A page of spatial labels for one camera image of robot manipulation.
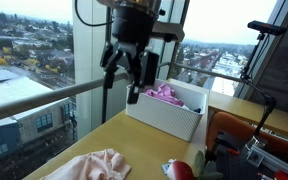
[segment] wooden table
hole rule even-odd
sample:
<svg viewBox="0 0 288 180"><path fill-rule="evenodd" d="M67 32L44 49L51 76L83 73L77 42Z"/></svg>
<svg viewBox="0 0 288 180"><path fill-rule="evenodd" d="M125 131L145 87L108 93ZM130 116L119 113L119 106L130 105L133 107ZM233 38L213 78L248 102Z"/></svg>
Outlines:
<svg viewBox="0 0 288 180"><path fill-rule="evenodd" d="M78 155L113 148L124 155L131 171L126 179L167 179L161 165L169 159L188 163L193 169L198 150L204 152L207 114L191 142L160 131L120 112L108 122L76 142L25 179L39 179Z"/></svg>

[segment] chair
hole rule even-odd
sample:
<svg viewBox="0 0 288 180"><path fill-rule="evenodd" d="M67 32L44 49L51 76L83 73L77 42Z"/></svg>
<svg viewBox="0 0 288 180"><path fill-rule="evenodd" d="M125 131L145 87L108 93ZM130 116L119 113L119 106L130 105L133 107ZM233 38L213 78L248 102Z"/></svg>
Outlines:
<svg viewBox="0 0 288 180"><path fill-rule="evenodd" d="M253 126L245 123L241 119L226 112L216 112L212 116L208 126L206 136L206 145L208 149L213 147L214 140L220 130L228 132L244 141L248 141L255 132ZM266 148L267 152L288 157L288 140L263 131L260 132L260 136L268 141Z"/></svg>

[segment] cloudy sky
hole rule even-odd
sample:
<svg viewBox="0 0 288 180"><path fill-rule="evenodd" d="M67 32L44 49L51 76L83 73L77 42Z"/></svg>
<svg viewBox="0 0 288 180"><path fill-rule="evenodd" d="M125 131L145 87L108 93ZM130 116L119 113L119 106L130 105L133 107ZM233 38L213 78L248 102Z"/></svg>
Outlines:
<svg viewBox="0 0 288 180"><path fill-rule="evenodd" d="M72 23L72 0L0 0L0 11Z"/></svg>
<svg viewBox="0 0 288 180"><path fill-rule="evenodd" d="M185 38L204 42L256 44L253 20L267 22L277 0L191 0ZM72 23L72 0L0 0L0 11Z"/></svg>
<svg viewBox="0 0 288 180"><path fill-rule="evenodd" d="M191 0L185 19L185 38L204 42L256 44L253 20L267 22L276 0Z"/></svg>

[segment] white box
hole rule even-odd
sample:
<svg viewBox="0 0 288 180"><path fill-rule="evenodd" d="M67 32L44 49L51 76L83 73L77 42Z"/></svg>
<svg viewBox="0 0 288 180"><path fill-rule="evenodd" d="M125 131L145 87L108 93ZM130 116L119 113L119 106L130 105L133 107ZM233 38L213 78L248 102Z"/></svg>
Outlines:
<svg viewBox="0 0 288 180"><path fill-rule="evenodd" d="M153 89L157 90L163 83L174 89L176 98L182 100L190 110L141 93L137 104L126 104L126 114L185 141L190 141L205 114L205 107L208 106L207 94L158 79ZM201 109L200 113L193 111L198 108Z"/></svg>

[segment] handrail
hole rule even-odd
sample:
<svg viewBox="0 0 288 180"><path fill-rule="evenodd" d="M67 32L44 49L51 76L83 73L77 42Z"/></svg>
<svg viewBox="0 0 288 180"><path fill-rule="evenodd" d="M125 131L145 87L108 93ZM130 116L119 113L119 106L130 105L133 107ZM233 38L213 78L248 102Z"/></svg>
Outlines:
<svg viewBox="0 0 288 180"><path fill-rule="evenodd" d="M116 74L114 81L119 81L122 79L128 79L127 73ZM50 92L41 93L35 96L4 103L0 105L0 119L101 87L103 82L104 78L101 78L91 82L68 86Z"/></svg>
<svg viewBox="0 0 288 180"><path fill-rule="evenodd" d="M222 77L224 79L229 79L229 80L233 80L233 81L237 81L237 82L242 82L242 80L240 78L236 78L236 77L232 77L232 76L226 76L226 75L223 75L223 74L215 73L215 72L212 72L212 71L206 71L206 70L203 70L203 69L199 69L199 68L196 68L196 67L187 66L187 65L183 65L183 64L179 64L179 63L174 63L174 64L175 64L175 66L178 66L178 67L181 67L181 68L185 68L185 69L189 69L189 70L192 70L192 71L197 71L197 72L200 72L200 73L205 73L205 74L209 74L209 75L213 75L213 76L217 76L217 77Z"/></svg>

